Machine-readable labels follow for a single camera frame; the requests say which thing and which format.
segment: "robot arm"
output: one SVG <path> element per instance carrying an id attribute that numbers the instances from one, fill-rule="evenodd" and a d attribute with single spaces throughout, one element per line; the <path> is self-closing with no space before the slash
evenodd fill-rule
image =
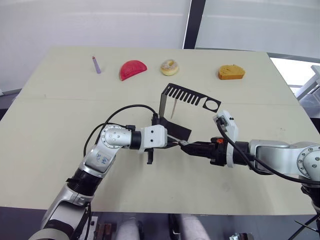
<path id="1" fill-rule="evenodd" d="M 313 142 L 288 144 L 282 141 L 251 140 L 236 141 L 238 127 L 234 118 L 227 111 L 222 111 L 213 118 L 228 138 L 241 149 L 250 161 L 250 165 L 260 173 L 272 174 L 258 161 L 284 175 L 299 175 L 305 179 L 320 181 L 320 145 Z M 223 137 L 214 137 L 211 142 L 188 143 L 180 141 L 181 149 L 189 155 L 210 158 L 213 165 L 233 168 L 234 164 L 248 165 L 238 151 Z"/>
<path id="2" fill-rule="evenodd" d="M 41 230 L 29 240 L 73 240 L 81 233 L 88 218 L 86 207 L 108 173 L 120 148 L 143 153 L 151 148 L 167 145 L 167 130 L 162 125 L 152 125 L 138 131 L 119 125 L 106 125 L 97 145 L 86 154 L 72 178 L 46 211 Z"/>

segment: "table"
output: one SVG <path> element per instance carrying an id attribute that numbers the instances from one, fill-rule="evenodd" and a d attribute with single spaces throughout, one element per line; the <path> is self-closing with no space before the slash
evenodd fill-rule
<path id="1" fill-rule="evenodd" d="M 101 74 L 96 74 L 95 55 Z M 175 59 L 180 71 L 160 73 Z M 119 69 L 128 60 L 148 70 L 125 81 Z M 219 80 L 217 70 L 237 64 L 242 80 Z M 107 47 L 54 47 L 30 77 L 0 122 L 0 206 L 46 209 L 83 157 L 91 130 L 120 107 L 146 104 L 158 110 L 160 95 L 174 83 L 222 101 L 239 127 L 239 141 L 251 139 L 320 142 L 307 114 L 266 53 Z M 165 117 L 170 119 L 168 98 Z M 192 129 L 189 141 L 220 136 L 213 112 L 178 102 L 172 122 Z M 128 109 L 113 122 L 150 125 L 151 112 Z M 209 164 L 178 147 L 156 149 L 154 162 L 134 150 L 120 150 L 92 202 L 93 211 L 214 215 L 313 214 L 300 184 L 261 176 L 246 166 Z"/>

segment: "black cable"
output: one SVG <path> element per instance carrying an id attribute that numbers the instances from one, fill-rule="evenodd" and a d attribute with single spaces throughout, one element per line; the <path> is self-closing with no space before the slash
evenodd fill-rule
<path id="1" fill-rule="evenodd" d="M 320 238 L 320 213 L 318 212 L 318 219 L 315 221 L 316 228 L 318 229 L 319 238 Z"/>
<path id="2" fill-rule="evenodd" d="M 123 125 L 120 125 L 120 124 L 117 124 L 117 123 L 112 123 L 112 122 L 110 122 L 109 124 L 119 125 L 120 127 L 123 127 L 123 128 L 126 127 L 126 126 L 123 126 Z M 92 132 L 90 133 L 90 135 L 89 135 L 89 137 L 87 138 L 87 140 L 85 141 L 85 144 L 84 144 L 84 147 L 83 147 L 83 157 L 87 154 L 87 146 L 88 146 L 88 143 L 89 143 L 91 137 L 93 136 L 93 134 L 95 133 L 95 131 L 97 131 L 97 129 L 100 128 L 100 127 L 103 126 L 103 125 L 104 125 L 104 123 L 99 124 L 99 125 L 96 126 L 96 127 L 92 130 Z"/>
<path id="3" fill-rule="evenodd" d="M 307 222 L 305 222 L 305 224 L 304 225 L 309 225 L 309 224 L 311 224 L 314 220 L 316 220 L 318 218 L 318 215 L 315 215 L 315 216 L 313 216 L 312 218 L 310 218 Z M 303 229 L 305 229 L 306 227 L 305 226 L 301 226 L 291 237 L 289 237 L 288 238 L 288 240 L 292 240 L 292 239 L 294 239 L 299 233 L 301 233 L 301 231 L 303 230 Z"/>
<path id="4" fill-rule="evenodd" d="M 292 181 L 292 182 L 296 182 L 296 183 L 301 183 L 301 184 L 311 184 L 311 185 L 320 185 L 320 181 L 312 181 L 312 180 L 304 180 L 304 179 L 299 179 L 299 178 L 295 178 L 295 177 L 291 177 L 291 176 L 287 176 L 287 175 L 284 175 L 276 170 L 274 170 L 273 168 L 269 167 L 267 164 L 265 164 L 263 161 L 255 158 L 255 160 L 260 164 L 262 165 L 265 169 L 268 169 L 270 172 L 272 172 L 273 174 L 283 178 L 283 179 L 286 179 L 286 180 L 289 180 L 289 181 Z"/>
<path id="5" fill-rule="evenodd" d="M 133 104 L 133 105 L 124 106 L 124 107 L 118 109 L 117 111 L 115 111 L 114 113 L 112 113 L 112 114 L 108 117 L 108 119 L 104 122 L 103 127 L 101 128 L 101 130 L 100 130 L 100 132 L 99 132 L 99 134 L 98 134 L 98 137 L 97 137 L 96 140 L 95 140 L 95 144 L 98 143 L 99 138 L 100 138 L 100 135 L 101 135 L 101 132 L 102 132 L 102 130 L 105 128 L 105 126 L 106 126 L 107 124 L 109 124 L 109 121 L 110 121 L 116 114 L 120 113 L 121 111 L 123 111 L 123 110 L 125 110 L 125 109 L 130 109 L 130 108 L 146 108 L 146 109 L 149 109 L 153 114 L 155 114 L 155 115 L 157 114 L 156 111 L 155 111 L 152 107 L 147 106 L 147 105 L 143 105 L 143 104 Z"/>
<path id="6" fill-rule="evenodd" d="M 84 240 L 87 240 L 87 238 L 88 238 L 89 230 L 90 230 L 90 224 L 91 224 L 91 216 L 92 216 L 92 213 L 91 213 L 91 203 L 88 203 L 87 207 L 88 207 L 89 217 L 88 217 L 88 226 L 86 227 L 86 232 L 85 232 Z"/>
<path id="7" fill-rule="evenodd" d="M 245 153 L 227 136 L 227 134 L 223 131 L 222 126 L 221 126 L 221 120 L 218 119 L 216 121 L 216 125 L 218 127 L 218 130 L 220 132 L 220 134 L 227 140 L 227 142 L 229 144 L 231 144 L 234 149 L 236 149 L 239 154 L 241 155 L 241 157 L 243 158 L 243 160 L 246 162 L 246 164 L 248 164 L 248 166 L 254 171 L 257 172 L 257 169 L 252 165 L 252 163 L 250 162 L 250 160 L 248 159 L 248 157 L 245 155 Z M 255 158 L 254 160 L 256 160 L 260 165 L 262 165 L 265 169 L 269 170 L 270 172 L 272 172 L 273 174 L 292 181 L 292 182 L 296 182 L 296 183 L 301 183 L 301 184 L 310 184 L 310 185 L 320 185 L 320 181 L 312 181 L 312 180 L 304 180 L 304 179 L 298 179 L 295 177 L 290 177 L 287 175 L 284 175 L 276 170 L 274 170 L 273 168 L 269 167 L 267 164 L 265 164 L 264 162 L 262 162 L 261 160 Z"/>

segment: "toy watermelon slice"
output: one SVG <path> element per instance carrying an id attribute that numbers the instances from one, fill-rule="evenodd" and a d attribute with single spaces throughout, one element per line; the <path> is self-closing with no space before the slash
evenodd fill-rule
<path id="1" fill-rule="evenodd" d="M 130 60 L 122 65 L 119 75 L 121 81 L 147 70 L 147 66 L 138 60 Z"/>

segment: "wire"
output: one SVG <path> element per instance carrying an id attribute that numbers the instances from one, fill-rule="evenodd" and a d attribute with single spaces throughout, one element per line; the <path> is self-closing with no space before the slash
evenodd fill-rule
<path id="1" fill-rule="evenodd" d="M 120 112 L 123 111 L 123 110 L 130 109 L 130 108 L 146 108 L 146 109 L 149 109 L 154 115 L 157 115 L 156 111 L 155 111 L 152 107 L 147 106 L 147 105 L 143 105 L 143 104 L 133 104 L 133 105 L 124 106 L 124 107 L 118 109 L 117 111 L 115 111 L 114 113 L 112 113 L 112 114 L 108 117 L 108 119 L 104 122 L 103 127 L 101 128 L 101 130 L 100 130 L 100 132 L 99 132 L 99 134 L 98 134 L 98 137 L 97 137 L 96 140 L 95 140 L 95 144 L 98 143 L 99 138 L 100 138 L 100 135 L 101 135 L 101 132 L 102 132 L 102 130 L 105 128 L 105 126 L 109 123 L 109 121 L 110 121 L 116 114 L 120 113 Z"/>
<path id="2" fill-rule="evenodd" d="M 87 240 L 87 238 L 88 238 L 89 230 L 90 230 L 90 224 L 91 224 L 91 216 L 92 216 L 92 213 L 91 213 L 91 203 L 88 203 L 87 207 L 88 207 L 89 217 L 88 217 L 88 225 L 87 225 L 87 227 L 86 227 L 86 232 L 85 232 L 84 240 Z"/>
<path id="3" fill-rule="evenodd" d="M 112 122 L 110 122 L 109 124 L 119 125 L 120 127 L 123 127 L 123 128 L 126 127 L 126 126 L 123 126 L 123 125 L 120 125 L 120 124 L 117 124 L 117 123 L 112 123 Z M 88 146 L 88 143 L 89 143 L 90 139 L 92 138 L 93 134 L 97 131 L 98 128 L 100 128 L 103 125 L 104 125 L 104 123 L 99 124 L 90 133 L 90 135 L 87 138 L 87 140 L 85 141 L 85 144 L 84 144 L 84 147 L 83 147 L 83 157 L 86 156 L 86 154 L 87 154 L 87 146 Z"/>
<path id="4" fill-rule="evenodd" d="M 294 221 L 295 221 L 297 224 L 300 224 L 300 225 L 302 225 L 302 226 L 305 226 L 307 229 L 310 229 L 310 230 L 312 230 L 312 231 L 320 234 L 320 230 L 317 230 L 317 229 L 315 229 L 315 228 L 309 227 L 308 225 L 305 225 L 305 224 L 303 224 L 303 223 L 301 223 L 301 222 L 298 222 L 297 220 L 294 220 Z"/>
<path id="5" fill-rule="evenodd" d="M 255 158 L 255 160 L 262 165 L 265 169 L 268 169 L 270 172 L 272 172 L 275 175 L 278 175 L 279 177 L 283 178 L 283 179 L 287 179 L 289 181 L 292 182 L 296 182 L 296 183 L 301 183 L 301 184 L 311 184 L 311 185 L 320 185 L 320 181 L 312 181 L 312 180 L 304 180 L 304 179 L 299 179 L 299 178 L 295 178 L 295 177 L 291 177 L 291 176 L 287 176 L 284 175 L 276 170 L 274 170 L 273 168 L 269 167 L 267 164 L 265 164 L 263 161 Z"/>
<path id="6" fill-rule="evenodd" d="M 220 134 L 227 140 L 228 143 L 230 143 L 234 147 L 234 149 L 236 149 L 239 152 L 239 154 L 241 155 L 243 160 L 246 162 L 246 164 L 248 164 L 248 166 L 254 172 L 258 173 L 257 169 L 252 165 L 252 163 L 250 162 L 248 157 L 245 155 L 245 153 L 223 131 L 220 119 L 218 119 L 216 121 L 216 125 L 218 127 L 218 130 L 219 130 Z M 255 158 L 254 160 L 257 161 L 260 165 L 262 165 L 265 169 L 269 170 L 273 174 L 275 174 L 275 175 L 277 175 L 277 176 L 279 176 L 279 177 L 281 177 L 283 179 L 286 179 L 286 180 L 289 180 L 289 181 L 292 181 L 292 182 L 296 182 L 296 183 L 301 183 L 301 184 L 320 185 L 320 181 L 304 180 L 304 179 L 298 179 L 298 178 L 295 178 L 295 177 L 290 177 L 290 176 L 284 175 L 284 174 L 274 170 L 273 168 L 271 168 L 270 166 L 268 166 L 263 161 L 261 161 L 261 160 L 259 160 L 257 158 Z"/>
<path id="7" fill-rule="evenodd" d="M 312 218 L 310 218 L 307 222 L 305 222 L 304 225 L 309 225 L 311 224 L 314 220 L 316 220 L 318 218 L 318 215 L 313 216 Z M 301 231 L 305 229 L 305 226 L 301 226 L 291 237 L 288 238 L 288 240 L 292 240 L 294 239 L 299 233 L 301 233 Z"/>

